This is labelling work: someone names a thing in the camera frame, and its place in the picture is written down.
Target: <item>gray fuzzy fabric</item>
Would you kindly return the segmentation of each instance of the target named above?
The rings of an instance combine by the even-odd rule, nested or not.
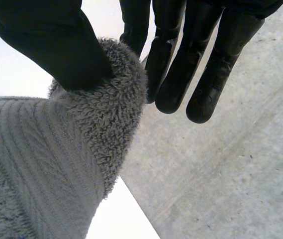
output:
[[[127,46],[101,39],[115,79],[49,99],[0,97],[0,238],[85,238],[112,190],[146,102]]]
[[[113,188],[146,103],[147,77],[128,46],[113,39],[102,38],[99,42],[117,78],[92,92],[66,92],[53,80],[48,96],[67,102],[96,157],[106,196]]]

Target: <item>black glove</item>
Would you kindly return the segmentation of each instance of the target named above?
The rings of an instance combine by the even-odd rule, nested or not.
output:
[[[81,0],[0,0],[0,37],[66,90],[113,77]]]
[[[221,18],[205,71],[187,107],[196,123],[208,121],[243,47],[283,0],[153,0],[156,36],[148,55],[148,103],[166,114],[180,106]],[[124,33],[121,40],[140,55],[147,38],[150,0],[120,0]],[[186,5],[183,38],[168,71]]]

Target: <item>gray knit fabric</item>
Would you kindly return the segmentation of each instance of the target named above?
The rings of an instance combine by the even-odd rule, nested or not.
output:
[[[115,79],[49,99],[0,98],[0,238],[85,238],[112,190],[146,98],[137,57],[101,39]]]

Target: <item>ribbed knit texture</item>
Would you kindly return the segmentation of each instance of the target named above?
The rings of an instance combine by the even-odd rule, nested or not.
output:
[[[85,238],[112,190],[146,98],[137,57],[100,40],[115,79],[49,99],[0,98],[0,238]]]

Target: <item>white surface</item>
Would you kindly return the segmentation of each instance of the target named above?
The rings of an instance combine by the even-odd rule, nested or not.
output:
[[[123,30],[119,1],[86,1],[87,14],[97,36],[118,39]],[[150,49],[151,40],[145,47]],[[52,77],[34,62],[18,53],[0,39],[0,96],[32,96],[45,98]],[[88,233],[89,239],[158,239],[121,179],[109,198],[103,201]]]
[[[121,178],[102,201],[88,239],[160,239]]]

